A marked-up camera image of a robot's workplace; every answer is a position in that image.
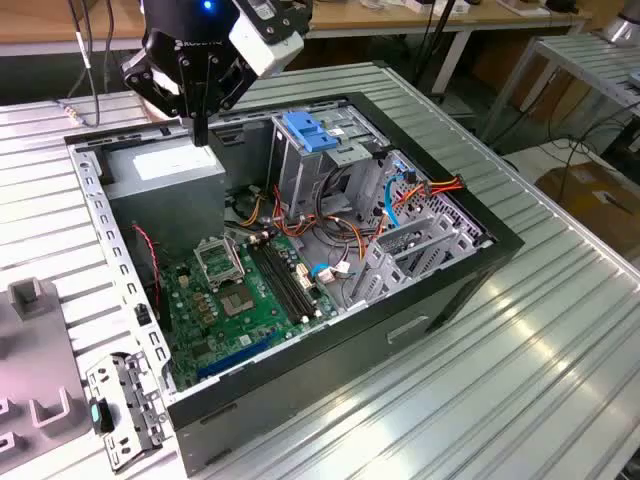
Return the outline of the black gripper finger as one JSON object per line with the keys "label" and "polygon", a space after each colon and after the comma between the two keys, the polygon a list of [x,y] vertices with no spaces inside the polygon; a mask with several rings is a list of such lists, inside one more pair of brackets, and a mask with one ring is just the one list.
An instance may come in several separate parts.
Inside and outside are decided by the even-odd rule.
{"label": "black gripper finger", "polygon": [[199,145],[208,144],[209,119],[230,110],[256,80],[247,62],[235,59],[226,68],[210,61],[199,115]]}
{"label": "black gripper finger", "polygon": [[152,111],[178,118],[189,132],[192,143],[200,146],[200,107],[192,102],[188,90],[155,70],[144,49],[125,61],[121,72],[125,85],[150,104]]}

